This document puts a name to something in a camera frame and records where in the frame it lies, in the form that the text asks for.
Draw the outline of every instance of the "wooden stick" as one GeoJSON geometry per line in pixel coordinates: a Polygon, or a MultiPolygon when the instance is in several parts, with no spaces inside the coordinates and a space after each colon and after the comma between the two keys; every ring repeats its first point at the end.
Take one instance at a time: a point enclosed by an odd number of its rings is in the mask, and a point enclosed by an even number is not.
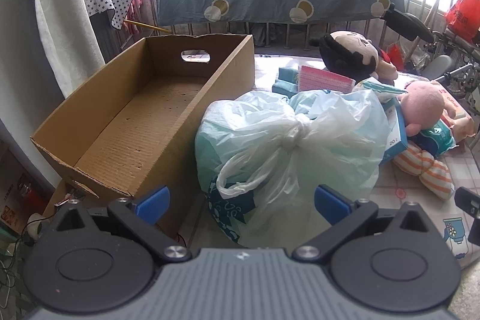
{"type": "Polygon", "coordinates": [[[171,34],[172,32],[171,31],[168,31],[167,29],[163,29],[162,27],[155,27],[155,26],[151,26],[149,24],[145,24],[145,23],[140,23],[140,22],[135,22],[133,20],[128,20],[128,19],[125,19],[124,20],[125,23],[130,23],[130,24],[135,24],[136,26],[140,26],[140,27],[145,27],[147,29],[152,29],[152,30],[157,30],[157,31],[162,31],[166,34],[171,34]]]}

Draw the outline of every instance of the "bicycle seat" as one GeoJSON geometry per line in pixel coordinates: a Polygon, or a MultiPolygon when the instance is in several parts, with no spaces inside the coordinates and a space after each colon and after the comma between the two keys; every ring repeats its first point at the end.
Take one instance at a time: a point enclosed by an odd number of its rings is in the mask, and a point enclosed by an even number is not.
{"type": "Polygon", "coordinates": [[[446,29],[445,35],[449,37],[453,42],[455,42],[458,46],[460,46],[463,50],[465,50],[469,55],[473,57],[475,62],[480,64],[480,49],[472,45],[467,40],[464,40],[462,37],[456,35],[452,30],[446,29]]]}
{"type": "Polygon", "coordinates": [[[390,4],[382,19],[388,27],[409,41],[420,37],[427,43],[434,42],[434,35],[420,19],[415,15],[398,11],[393,3],[390,4]]]}
{"type": "Polygon", "coordinates": [[[425,67],[421,75],[428,78],[428,80],[435,80],[437,77],[451,72],[454,68],[455,63],[450,56],[439,55],[425,67]]]}

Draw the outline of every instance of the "orange striped cloth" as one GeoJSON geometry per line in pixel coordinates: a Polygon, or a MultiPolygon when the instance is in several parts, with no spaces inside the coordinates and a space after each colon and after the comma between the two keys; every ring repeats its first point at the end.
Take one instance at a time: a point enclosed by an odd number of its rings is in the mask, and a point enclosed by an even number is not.
{"type": "Polygon", "coordinates": [[[394,157],[393,162],[402,171],[418,176],[420,182],[441,199],[449,199],[455,191],[448,167],[412,141],[406,151],[394,157]]]}

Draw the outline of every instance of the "wall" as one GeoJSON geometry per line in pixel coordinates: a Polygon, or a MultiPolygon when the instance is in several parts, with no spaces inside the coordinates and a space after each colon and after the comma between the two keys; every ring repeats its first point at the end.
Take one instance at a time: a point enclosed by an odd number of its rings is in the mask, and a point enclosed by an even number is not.
{"type": "Polygon", "coordinates": [[[34,0],[0,0],[0,138],[40,184],[52,190],[59,176],[30,136],[62,102],[38,35],[34,0]]]}

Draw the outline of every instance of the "white curtain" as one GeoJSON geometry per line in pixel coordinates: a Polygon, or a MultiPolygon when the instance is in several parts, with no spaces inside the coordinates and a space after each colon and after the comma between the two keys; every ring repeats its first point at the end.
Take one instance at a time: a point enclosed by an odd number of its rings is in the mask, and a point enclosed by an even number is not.
{"type": "Polygon", "coordinates": [[[35,0],[38,31],[58,86],[67,97],[105,61],[83,0],[35,0]]]}

